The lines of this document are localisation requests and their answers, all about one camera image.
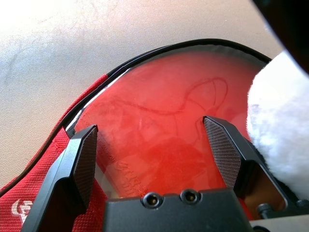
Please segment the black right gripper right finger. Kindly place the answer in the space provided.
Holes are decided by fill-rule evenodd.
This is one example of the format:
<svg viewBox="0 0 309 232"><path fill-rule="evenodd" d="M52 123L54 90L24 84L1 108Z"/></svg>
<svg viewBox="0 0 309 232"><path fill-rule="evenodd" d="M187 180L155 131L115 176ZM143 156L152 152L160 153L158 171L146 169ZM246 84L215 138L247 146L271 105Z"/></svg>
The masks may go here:
<svg viewBox="0 0 309 232"><path fill-rule="evenodd" d="M231 123L204 116L215 164L228 188L255 218L307 215L309 202L299 199L269 171L264 158Z"/></svg>

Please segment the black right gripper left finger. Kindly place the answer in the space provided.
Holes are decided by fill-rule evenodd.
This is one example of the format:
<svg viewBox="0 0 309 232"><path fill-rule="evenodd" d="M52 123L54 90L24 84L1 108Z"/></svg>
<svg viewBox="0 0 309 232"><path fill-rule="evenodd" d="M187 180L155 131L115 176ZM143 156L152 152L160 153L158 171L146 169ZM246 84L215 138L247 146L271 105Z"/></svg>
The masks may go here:
<svg viewBox="0 0 309 232"><path fill-rule="evenodd" d="M75 219L85 214L92 192L98 128L76 133L49 168L21 230L70 232Z"/></svg>

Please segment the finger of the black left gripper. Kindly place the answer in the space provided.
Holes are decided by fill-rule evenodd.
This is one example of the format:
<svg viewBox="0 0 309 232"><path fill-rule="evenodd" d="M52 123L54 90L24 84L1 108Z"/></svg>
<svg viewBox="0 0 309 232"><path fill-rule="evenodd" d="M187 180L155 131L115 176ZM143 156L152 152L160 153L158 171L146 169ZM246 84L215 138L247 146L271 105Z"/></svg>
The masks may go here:
<svg viewBox="0 0 309 232"><path fill-rule="evenodd" d="M298 65L309 72L309 2L254 0L267 24Z"/></svg>

